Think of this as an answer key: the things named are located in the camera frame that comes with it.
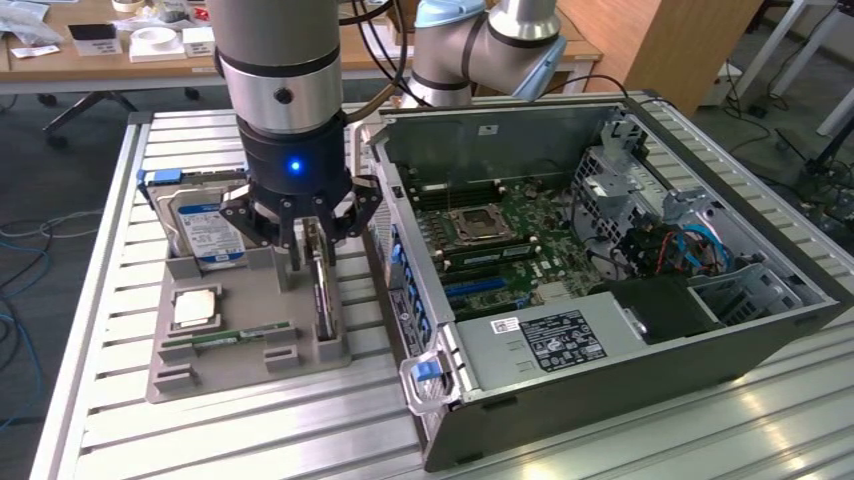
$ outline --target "blue pcie slot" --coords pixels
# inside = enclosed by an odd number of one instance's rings
[[[445,295],[452,297],[460,297],[461,295],[470,295],[473,293],[486,292],[489,290],[497,290],[500,288],[505,288],[508,286],[508,282],[504,278],[492,278],[482,282],[470,283],[466,285],[453,285],[446,287]]]

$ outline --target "aluminum profile table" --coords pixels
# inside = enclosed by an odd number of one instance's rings
[[[854,290],[852,257],[674,110],[660,104],[648,108]],[[677,188],[696,185],[666,151],[653,150],[650,161]],[[851,312],[737,381],[428,474],[366,257],[356,243],[338,272],[353,365],[161,405],[146,403],[167,246],[135,191],[135,172],[242,162],[231,111],[161,113],[150,123],[129,127],[31,478],[776,479],[854,474]]]

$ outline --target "hard drive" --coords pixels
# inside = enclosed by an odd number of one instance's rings
[[[246,250],[258,245],[219,213],[223,195],[247,184],[246,170],[162,170],[142,177],[141,191],[158,213],[173,257],[195,257],[202,271],[246,265]]]

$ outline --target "tape roll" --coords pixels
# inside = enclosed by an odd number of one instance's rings
[[[113,8],[117,12],[134,13],[146,5],[146,0],[113,0]]]

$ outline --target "wooden cabinet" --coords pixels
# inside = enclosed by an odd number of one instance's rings
[[[763,0],[558,0],[604,52],[593,73],[653,89],[684,113],[697,109]],[[594,79],[588,91],[613,91]]]

